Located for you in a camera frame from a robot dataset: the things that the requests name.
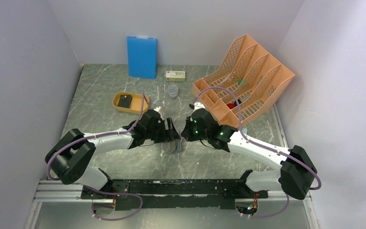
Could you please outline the grey card holder wallet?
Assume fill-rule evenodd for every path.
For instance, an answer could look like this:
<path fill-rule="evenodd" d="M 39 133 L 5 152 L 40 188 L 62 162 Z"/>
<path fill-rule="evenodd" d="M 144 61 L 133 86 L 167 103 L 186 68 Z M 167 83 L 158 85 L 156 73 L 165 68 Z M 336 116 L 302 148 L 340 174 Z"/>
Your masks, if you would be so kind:
<path fill-rule="evenodd" d="M 181 139 L 175 139 L 170 143 L 170 154 L 179 153 L 182 149 Z"/>

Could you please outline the yellow oval tray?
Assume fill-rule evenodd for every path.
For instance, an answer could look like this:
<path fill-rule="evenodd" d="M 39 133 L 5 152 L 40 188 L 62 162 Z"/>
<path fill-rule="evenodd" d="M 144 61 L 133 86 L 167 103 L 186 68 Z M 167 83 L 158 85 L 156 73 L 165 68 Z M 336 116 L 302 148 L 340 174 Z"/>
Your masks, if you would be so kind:
<path fill-rule="evenodd" d="M 132 114 L 139 114 L 141 111 L 146 112 L 149 109 L 148 102 L 148 96 L 143 100 L 142 94 L 129 92 L 118 92 L 112 100 L 116 110 Z"/>

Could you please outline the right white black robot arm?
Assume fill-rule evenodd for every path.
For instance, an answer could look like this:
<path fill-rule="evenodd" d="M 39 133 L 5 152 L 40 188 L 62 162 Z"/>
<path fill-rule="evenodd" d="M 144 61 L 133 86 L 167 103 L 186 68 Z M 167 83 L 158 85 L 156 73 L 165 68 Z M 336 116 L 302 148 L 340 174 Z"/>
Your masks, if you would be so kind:
<path fill-rule="evenodd" d="M 187 142 L 206 141 L 214 149 L 249 156 L 271 168 L 249 172 L 238 185 L 238 192 L 248 198 L 257 191 L 282 190 L 290 197 L 303 200 L 313 189 L 317 169 L 306 150 L 275 146 L 243 134 L 238 128 L 220 125 L 204 108 L 194 110 L 185 120 L 181 132 Z"/>

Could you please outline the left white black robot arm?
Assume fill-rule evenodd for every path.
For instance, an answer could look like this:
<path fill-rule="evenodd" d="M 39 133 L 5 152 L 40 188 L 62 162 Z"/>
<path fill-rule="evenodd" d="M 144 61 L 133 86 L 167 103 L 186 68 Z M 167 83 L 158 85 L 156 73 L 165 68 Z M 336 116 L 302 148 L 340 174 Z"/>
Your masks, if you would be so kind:
<path fill-rule="evenodd" d="M 181 137 L 171 118 L 163 119 L 156 110 L 149 109 L 117 130 L 97 134 L 82 133 L 78 128 L 68 131 L 46 155 L 46 172 L 62 184 L 80 183 L 93 189 L 100 198 L 107 198 L 113 192 L 113 180 L 102 169 L 89 165 L 94 154 L 107 153 L 117 149 L 133 149 L 143 146 L 145 141 L 157 143 L 180 143 Z"/>

